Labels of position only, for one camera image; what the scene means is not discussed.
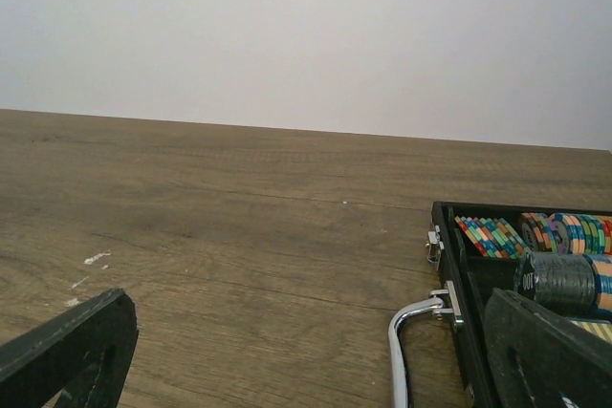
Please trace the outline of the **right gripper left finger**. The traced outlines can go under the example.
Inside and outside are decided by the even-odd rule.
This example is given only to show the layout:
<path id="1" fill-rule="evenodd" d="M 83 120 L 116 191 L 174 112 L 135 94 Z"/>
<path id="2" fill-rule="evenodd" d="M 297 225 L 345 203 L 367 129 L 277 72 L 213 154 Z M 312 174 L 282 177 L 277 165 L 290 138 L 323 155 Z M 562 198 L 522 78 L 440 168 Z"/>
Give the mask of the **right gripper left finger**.
<path id="1" fill-rule="evenodd" d="M 68 309 L 1 346 L 1 405 L 116 407 L 138 335 L 122 289 Z"/>

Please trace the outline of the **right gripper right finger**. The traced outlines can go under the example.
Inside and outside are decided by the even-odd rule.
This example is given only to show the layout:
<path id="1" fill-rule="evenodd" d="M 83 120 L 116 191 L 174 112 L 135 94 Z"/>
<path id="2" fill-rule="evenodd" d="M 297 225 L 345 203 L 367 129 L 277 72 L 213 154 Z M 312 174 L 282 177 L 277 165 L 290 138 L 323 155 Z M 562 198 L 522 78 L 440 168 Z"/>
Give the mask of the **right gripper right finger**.
<path id="1" fill-rule="evenodd" d="M 609 407 L 611 344 L 511 290 L 495 289 L 484 334 L 504 407 Z"/>

